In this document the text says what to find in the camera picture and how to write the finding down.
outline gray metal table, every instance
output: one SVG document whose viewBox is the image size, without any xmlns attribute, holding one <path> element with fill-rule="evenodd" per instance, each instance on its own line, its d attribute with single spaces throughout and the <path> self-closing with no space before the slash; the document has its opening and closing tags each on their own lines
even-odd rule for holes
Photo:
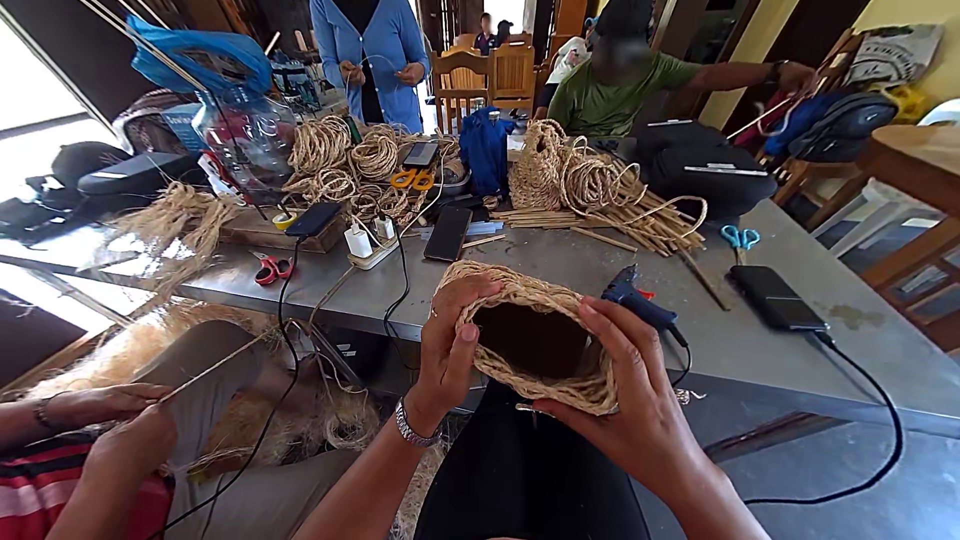
<svg viewBox="0 0 960 540">
<path fill-rule="evenodd" d="M 748 263 L 775 268 L 831 325 L 840 348 L 868 370 L 890 393 L 910 430 L 960 438 L 960 367 L 887 305 L 851 270 L 770 201 L 743 216 L 741 226 L 763 239 Z M 508 265 L 524 274 L 599 294 L 614 274 L 636 262 L 637 286 L 657 292 L 657 303 L 680 315 L 679 327 L 691 344 L 693 369 L 684 388 L 726 392 L 803 411 L 761 427 L 745 437 L 711 445 L 715 459 L 729 458 L 782 440 L 848 421 L 889 423 L 886 409 L 869 384 L 843 360 L 825 352 L 814 339 L 766 328 L 752 309 L 722 280 L 733 252 L 715 233 L 708 249 L 694 254 L 714 278 L 732 311 L 722 311 L 679 258 L 637 254 L 570 231 L 505 229 L 507 238 L 465 250 L 463 257 Z M 89 259 L 102 233 L 81 229 L 35 249 L 0 241 L 0 262 L 49 272 L 74 274 Z M 420 340 L 430 298 L 445 270 L 421 258 L 424 242 L 404 240 L 410 294 L 392 321 L 400 337 Z M 289 256 L 289 252 L 277 250 Z M 305 318 L 348 268 L 346 245 L 327 255 L 305 254 L 287 291 L 285 314 Z M 180 294 L 198 300 L 274 312 L 279 286 L 252 280 L 258 261 L 240 246 L 226 246 L 223 259 Z M 142 286 L 133 260 L 105 271 L 77 275 Z M 355 271 L 321 308 L 321 321 L 360 331 L 383 333 L 384 309 L 403 291 L 398 254 L 369 272 Z M 664 339 L 668 369 L 679 370 L 682 350 Z"/>
</svg>

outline white plastic chair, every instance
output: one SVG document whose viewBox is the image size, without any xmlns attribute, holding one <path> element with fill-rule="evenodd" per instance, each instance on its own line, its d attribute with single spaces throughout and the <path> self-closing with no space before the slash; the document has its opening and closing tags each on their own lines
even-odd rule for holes
<svg viewBox="0 0 960 540">
<path fill-rule="evenodd" d="M 951 99 L 935 107 L 917 125 L 929 126 L 940 123 L 954 126 L 960 124 L 960 99 Z M 942 212 L 930 205 L 914 199 L 895 187 L 871 178 L 860 195 L 839 209 L 811 234 L 813 237 L 820 236 L 869 203 L 875 204 L 877 208 L 830 248 L 832 254 L 841 257 L 857 246 L 866 249 L 879 241 L 885 233 L 913 218 L 937 221 L 944 218 Z"/>
</svg>

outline woman in blue cardigan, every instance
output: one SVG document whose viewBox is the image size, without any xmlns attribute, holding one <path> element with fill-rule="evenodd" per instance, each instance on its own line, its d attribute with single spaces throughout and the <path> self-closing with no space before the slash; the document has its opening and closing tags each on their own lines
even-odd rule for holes
<svg viewBox="0 0 960 540">
<path fill-rule="evenodd" d="M 366 124 L 423 131 L 416 86 L 430 72 L 407 0 L 310 0 L 326 78 L 347 90 L 350 114 Z"/>
</svg>

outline yellow wall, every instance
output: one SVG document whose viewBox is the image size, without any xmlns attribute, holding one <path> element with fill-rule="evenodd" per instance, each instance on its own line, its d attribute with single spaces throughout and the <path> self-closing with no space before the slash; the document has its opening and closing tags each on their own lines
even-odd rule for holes
<svg viewBox="0 0 960 540">
<path fill-rule="evenodd" d="M 733 50 L 731 61 L 763 61 L 799 1 L 760 0 L 743 37 Z M 742 88 L 729 92 L 713 92 L 700 114 L 700 121 L 717 129 L 723 128 L 742 95 Z"/>
<path fill-rule="evenodd" d="M 960 0 L 872 0 L 853 27 L 863 31 L 920 22 L 942 23 L 945 31 L 917 87 L 930 95 L 931 105 L 960 97 Z"/>
</svg>

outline blue scissors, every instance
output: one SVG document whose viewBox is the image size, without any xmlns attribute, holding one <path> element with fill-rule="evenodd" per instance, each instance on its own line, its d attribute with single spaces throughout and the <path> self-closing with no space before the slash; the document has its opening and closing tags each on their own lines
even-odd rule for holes
<svg viewBox="0 0 960 540">
<path fill-rule="evenodd" d="M 747 263 L 747 251 L 760 241 L 760 233 L 756 229 L 740 231 L 735 225 L 724 225 L 720 229 L 720 235 L 730 242 L 736 252 L 736 263 L 740 265 Z"/>
</svg>

